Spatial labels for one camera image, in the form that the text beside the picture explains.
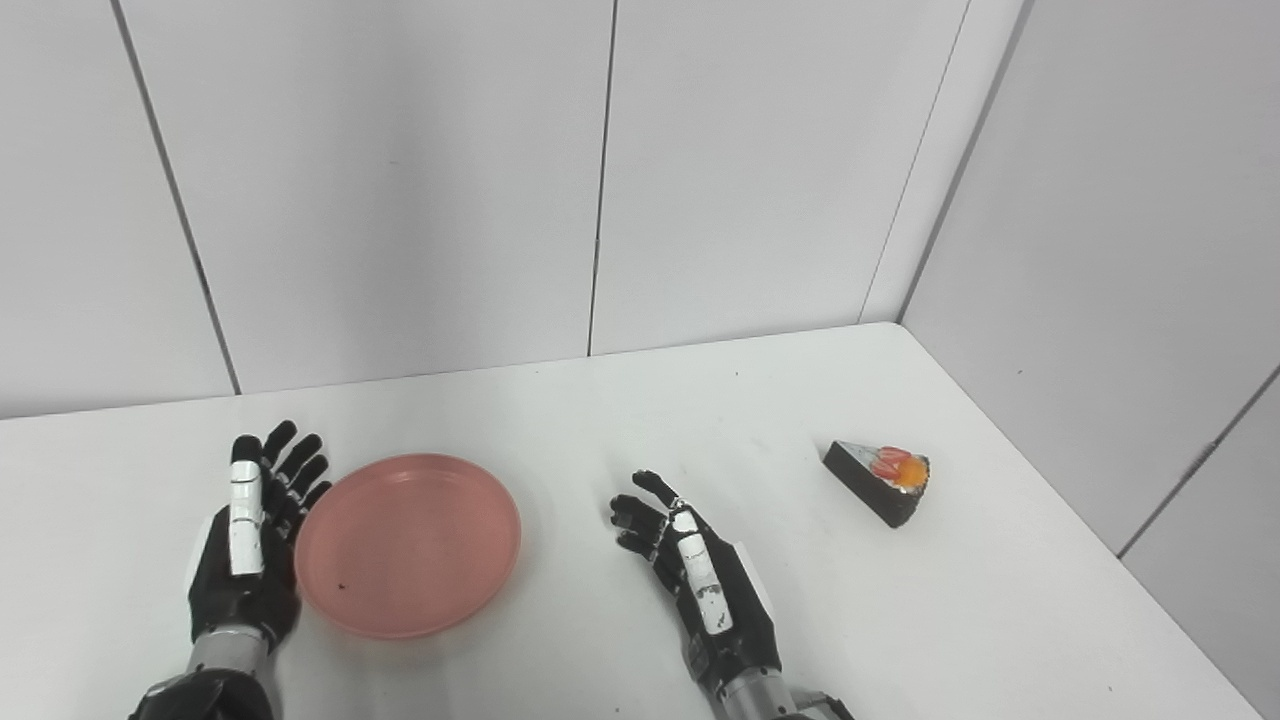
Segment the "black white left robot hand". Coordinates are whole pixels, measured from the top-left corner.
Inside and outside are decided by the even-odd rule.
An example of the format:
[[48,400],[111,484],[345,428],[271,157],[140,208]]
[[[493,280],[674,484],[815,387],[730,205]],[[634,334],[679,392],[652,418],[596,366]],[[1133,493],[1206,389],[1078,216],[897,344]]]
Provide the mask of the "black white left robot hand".
[[248,462],[259,471],[262,519],[255,536],[262,570],[233,574],[232,509],[223,506],[211,518],[187,593],[189,638],[197,641],[221,626],[251,626],[262,634],[269,650],[275,650],[293,632],[300,616],[294,548],[306,519],[332,488],[323,479],[329,461],[323,454],[323,439],[315,433],[300,436],[289,419],[280,421],[266,439],[237,437],[230,460]]

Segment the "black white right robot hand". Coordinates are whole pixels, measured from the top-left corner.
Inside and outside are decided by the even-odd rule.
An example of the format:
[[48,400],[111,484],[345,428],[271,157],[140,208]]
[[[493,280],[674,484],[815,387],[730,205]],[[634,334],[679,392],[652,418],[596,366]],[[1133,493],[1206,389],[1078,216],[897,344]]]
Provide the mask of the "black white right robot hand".
[[745,673],[780,671],[774,624],[739,551],[657,473],[635,471],[632,483],[658,505],[634,495],[613,497],[616,542],[644,559],[672,597],[694,680],[724,696]]

